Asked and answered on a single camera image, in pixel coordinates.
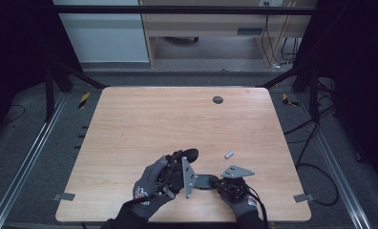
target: metal clip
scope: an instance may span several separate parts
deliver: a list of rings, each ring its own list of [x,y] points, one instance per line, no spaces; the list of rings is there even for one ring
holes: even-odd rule
[[[73,201],[74,197],[75,197],[75,194],[69,194],[69,193],[54,194],[54,196],[52,196],[52,200],[61,201],[61,199],[64,199],[68,201]]]
[[[293,197],[296,202],[315,200],[315,197],[312,194],[299,194]]]

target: metal rail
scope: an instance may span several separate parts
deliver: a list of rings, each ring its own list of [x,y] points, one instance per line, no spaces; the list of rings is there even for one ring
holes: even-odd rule
[[[29,6],[29,10],[49,10],[57,13],[148,13],[148,14],[263,14],[315,15],[336,9],[314,7],[220,7],[220,6]]]

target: metal bracket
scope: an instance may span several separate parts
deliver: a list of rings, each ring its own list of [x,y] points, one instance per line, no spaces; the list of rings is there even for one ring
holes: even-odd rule
[[[68,201],[73,201],[74,197],[75,197],[75,194],[69,194],[69,193],[54,194],[54,196],[52,196],[52,200],[61,201],[61,199],[64,199]]]
[[[312,194],[299,194],[293,197],[294,197],[294,200],[296,200],[296,202],[315,200],[315,197]]]
[[[193,171],[186,156],[182,157],[182,172],[183,172],[183,184],[185,189],[185,196],[189,198],[192,194],[192,190],[195,187],[196,178],[198,177]]]
[[[221,173],[222,177],[225,178],[240,178],[255,175],[254,171],[243,169],[237,165],[231,165],[224,172]]]

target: gray glove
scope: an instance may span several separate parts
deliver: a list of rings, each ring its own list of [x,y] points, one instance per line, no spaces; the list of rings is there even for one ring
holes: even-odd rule
[[[220,197],[225,203],[230,206],[231,210],[233,210],[234,212],[234,215],[236,215],[236,218],[242,216],[247,212],[258,211],[257,200],[249,196],[248,194],[236,202],[231,202],[229,199],[226,199],[223,196]]]
[[[167,159],[162,156],[154,164],[147,166],[133,188],[133,198],[145,198],[153,194],[159,172],[166,166]],[[154,197],[150,201],[132,206],[132,211],[139,217],[149,219],[162,205],[171,201],[168,196]]]

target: small metal piece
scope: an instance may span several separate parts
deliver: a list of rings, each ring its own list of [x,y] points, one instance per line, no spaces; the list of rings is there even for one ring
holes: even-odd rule
[[[171,192],[171,190],[169,190],[169,188],[167,186],[165,186],[163,189],[162,189],[165,194],[170,197],[171,199],[174,199],[175,198],[175,194],[173,192]]]
[[[75,197],[75,194],[69,194],[69,193],[54,194],[54,196],[52,196],[52,200],[61,201],[62,199],[64,199],[68,201],[73,201],[74,197]]]
[[[296,202],[315,200],[315,197],[312,194],[299,194],[293,197]]]
[[[224,157],[226,159],[230,158],[234,154],[234,151],[229,151]]]
[[[186,156],[182,157],[182,172],[185,196],[186,198],[189,198],[194,188],[193,184],[196,183],[196,174],[190,166]]]
[[[224,172],[222,172],[221,176],[226,178],[239,178],[239,177],[247,177],[255,175],[254,171],[243,169],[242,167],[239,167],[237,165],[231,165],[226,169]]]

